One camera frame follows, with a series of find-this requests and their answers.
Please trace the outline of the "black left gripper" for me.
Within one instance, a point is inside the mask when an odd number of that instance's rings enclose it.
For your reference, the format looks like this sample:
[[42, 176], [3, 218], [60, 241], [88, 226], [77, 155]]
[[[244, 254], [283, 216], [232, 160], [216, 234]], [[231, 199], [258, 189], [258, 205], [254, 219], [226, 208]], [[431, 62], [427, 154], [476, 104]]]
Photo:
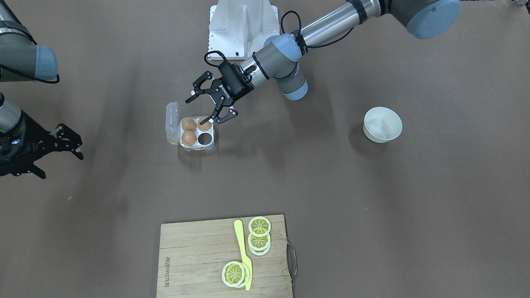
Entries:
[[[239, 114], [231, 106], [253, 91], [254, 85], [252, 76], [244, 73], [237, 64], [222, 62], [217, 68], [222, 76], [219, 79], [214, 79], [212, 72], [209, 70], [204, 72], [193, 82], [191, 96], [185, 100], [185, 103], [191, 103], [199, 96], [209, 94], [216, 104], [214, 112], [210, 115], [210, 121], [212, 124], [223, 124]], [[202, 85], [208, 80], [213, 80], [211, 87], [202, 89]]]

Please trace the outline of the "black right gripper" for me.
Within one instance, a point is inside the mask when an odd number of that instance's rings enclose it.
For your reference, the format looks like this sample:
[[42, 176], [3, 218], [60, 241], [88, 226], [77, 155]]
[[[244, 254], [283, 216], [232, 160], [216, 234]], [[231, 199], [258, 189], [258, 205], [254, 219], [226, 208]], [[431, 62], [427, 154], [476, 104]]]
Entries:
[[84, 160], [81, 152], [81, 136], [72, 128], [61, 123], [55, 130], [47, 131], [25, 112], [18, 123], [8, 132], [1, 133], [0, 175], [35, 175], [45, 179], [46, 173], [34, 162], [52, 151], [68, 151], [79, 160]]

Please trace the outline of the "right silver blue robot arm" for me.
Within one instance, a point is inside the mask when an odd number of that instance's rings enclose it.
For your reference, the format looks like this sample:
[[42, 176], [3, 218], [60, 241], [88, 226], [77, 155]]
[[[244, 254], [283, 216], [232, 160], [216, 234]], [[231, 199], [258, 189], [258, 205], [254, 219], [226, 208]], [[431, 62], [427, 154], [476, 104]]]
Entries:
[[[0, 2], [0, 66], [2, 82], [60, 82], [53, 50], [35, 41], [4, 0]], [[2, 177], [33, 174], [45, 179], [45, 171], [35, 162], [54, 151], [67, 151], [83, 160], [82, 138], [72, 128], [60, 123], [46, 130], [4, 93], [0, 96]]]

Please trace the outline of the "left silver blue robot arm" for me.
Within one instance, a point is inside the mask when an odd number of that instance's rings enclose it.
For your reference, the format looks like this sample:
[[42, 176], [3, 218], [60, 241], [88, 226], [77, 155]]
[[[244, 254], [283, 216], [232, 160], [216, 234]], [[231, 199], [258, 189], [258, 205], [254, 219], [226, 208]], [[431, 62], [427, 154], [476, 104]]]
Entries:
[[430, 39], [447, 30], [461, 12], [458, 0], [347, 0], [344, 4], [291, 32], [270, 36], [263, 48], [240, 64], [231, 63], [216, 50], [222, 62], [220, 77], [207, 70], [193, 82], [185, 103], [206, 94], [214, 110], [201, 124], [222, 124], [237, 116], [234, 104], [269, 79], [274, 79], [284, 96], [299, 100], [308, 91], [299, 60], [310, 49], [333, 45], [346, 38], [353, 28], [370, 18], [392, 15], [418, 39]]

